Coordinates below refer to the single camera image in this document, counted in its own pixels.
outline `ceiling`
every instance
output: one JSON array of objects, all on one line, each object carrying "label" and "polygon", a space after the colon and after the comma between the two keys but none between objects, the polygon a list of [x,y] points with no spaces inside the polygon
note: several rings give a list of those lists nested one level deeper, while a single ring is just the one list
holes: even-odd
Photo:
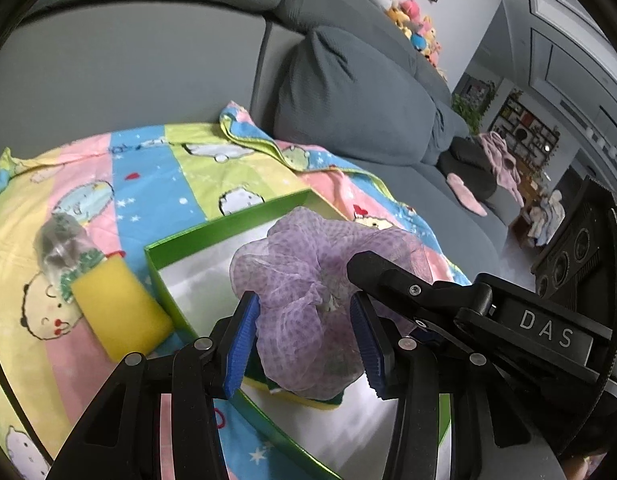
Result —
[{"label": "ceiling", "polygon": [[577,0],[503,0],[474,59],[568,124],[617,189],[617,54]]}]

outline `pile of stuffed animals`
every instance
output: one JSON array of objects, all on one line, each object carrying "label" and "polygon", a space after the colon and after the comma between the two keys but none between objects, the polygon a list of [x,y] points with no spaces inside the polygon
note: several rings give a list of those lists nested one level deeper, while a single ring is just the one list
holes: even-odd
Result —
[{"label": "pile of stuffed animals", "polygon": [[437,31],[432,26],[430,16],[421,16],[419,5],[415,0],[398,2],[397,0],[370,0],[392,20],[404,35],[411,41],[413,47],[424,54],[437,72],[446,79],[446,75],[437,66],[441,45],[435,38]]}]

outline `metal screw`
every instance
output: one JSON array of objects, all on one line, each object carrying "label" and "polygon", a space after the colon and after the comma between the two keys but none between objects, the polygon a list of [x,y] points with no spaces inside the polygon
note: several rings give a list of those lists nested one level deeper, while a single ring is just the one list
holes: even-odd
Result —
[{"label": "metal screw", "polygon": [[134,352],[132,354],[128,354],[125,358],[124,358],[124,362],[128,365],[128,366],[135,366],[138,365],[142,362],[142,354],[138,354],[137,352]]},{"label": "metal screw", "polygon": [[398,345],[402,350],[415,350],[417,348],[417,341],[412,337],[402,337]]},{"label": "metal screw", "polygon": [[486,364],[486,357],[484,357],[482,354],[470,354],[470,362],[472,362],[472,364],[474,364],[475,366],[484,366]]},{"label": "metal screw", "polygon": [[193,343],[193,346],[197,350],[210,350],[213,348],[213,339],[210,337],[200,337],[197,341],[195,341],[195,343]]}]

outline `floor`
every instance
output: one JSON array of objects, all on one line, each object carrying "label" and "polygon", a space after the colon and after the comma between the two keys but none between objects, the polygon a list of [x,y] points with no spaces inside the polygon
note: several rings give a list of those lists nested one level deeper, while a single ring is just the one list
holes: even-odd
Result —
[{"label": "floor", "polygon": [[501,271],[499,276],[509,282],[534,291],[535,277],[530,273],[530,266],[538,254],[538,249],[520,247],[517,238],[509,231],[504,250],[501,254]]}]

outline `plastic bag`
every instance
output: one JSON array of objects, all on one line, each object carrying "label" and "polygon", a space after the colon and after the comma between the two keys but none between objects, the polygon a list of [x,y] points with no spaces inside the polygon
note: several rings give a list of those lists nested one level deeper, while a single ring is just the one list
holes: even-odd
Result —
[{"label": "plastic bag", "polygon": [[56,213],[38,231],[35,252],[40,269],[67,303],[73,301],[70,284],[105,259],[86,230],[66,213]]},{"label": "plastic bag", "polygon": [[[266,376],[303,397],[328,400],[364,372],[350,320],[351,296],[359,290],[346,264],[374,251],[432,282],[419,238],[399,228],[377,230],[356,222],[325,220],[304,207],[281,218],[264,240],[235,254],[230,277],[238,297],[260,297],[257,351]],[[413,325],[379,302],[378,314]]]}]

